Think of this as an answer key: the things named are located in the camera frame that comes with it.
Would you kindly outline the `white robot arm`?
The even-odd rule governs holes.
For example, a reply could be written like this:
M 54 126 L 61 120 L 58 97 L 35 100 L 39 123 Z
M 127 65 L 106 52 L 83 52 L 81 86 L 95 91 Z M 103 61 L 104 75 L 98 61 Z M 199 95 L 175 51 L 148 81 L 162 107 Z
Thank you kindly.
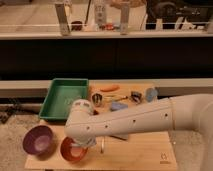
M 76 100 L 70 108 L 65 135 L 77 146 L 90 147 L 100 136 L 193 130 L 205 141 L 200 171 L 213 171 L 213 94 L 163 98 L 99 115 L 93 111 L 84 99 Z

